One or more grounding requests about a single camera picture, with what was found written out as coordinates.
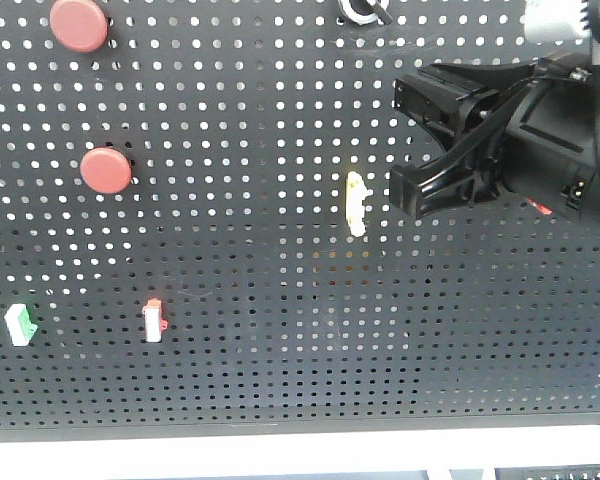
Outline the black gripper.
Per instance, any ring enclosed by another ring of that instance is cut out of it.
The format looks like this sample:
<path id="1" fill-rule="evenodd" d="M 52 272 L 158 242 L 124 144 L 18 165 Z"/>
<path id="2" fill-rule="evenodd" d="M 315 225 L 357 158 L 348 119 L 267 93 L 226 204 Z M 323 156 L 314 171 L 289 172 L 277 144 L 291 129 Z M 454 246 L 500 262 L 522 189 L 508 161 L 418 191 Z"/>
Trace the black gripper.
<path id="1" fill-rule="evenodd" d="M 393 166 L 391 204 L 421 219 L 495 201 L 502 172 L 509 191 L 600 230 L 594 70 L 587 55 L 566 53 L 506 65 L 436 63 L 397 78 L 394 108 L 443 152 L 421 166 Z"/>

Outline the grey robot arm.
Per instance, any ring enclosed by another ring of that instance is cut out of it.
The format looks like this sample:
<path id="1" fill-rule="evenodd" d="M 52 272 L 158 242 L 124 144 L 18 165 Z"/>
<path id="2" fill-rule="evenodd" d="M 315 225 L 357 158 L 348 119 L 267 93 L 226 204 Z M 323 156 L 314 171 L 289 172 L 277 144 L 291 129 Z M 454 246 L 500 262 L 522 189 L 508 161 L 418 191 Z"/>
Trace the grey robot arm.
<path id="1" fill-rule="evenodd" d="M 600 234 L 600 1 L 530 1 L 524 36 L 591 49 L 500 66 L 431 64 L 396 80 L 396 109 L 442 150 L 390 170 L 390 201 L 406 215 L 510 191 Z"/>

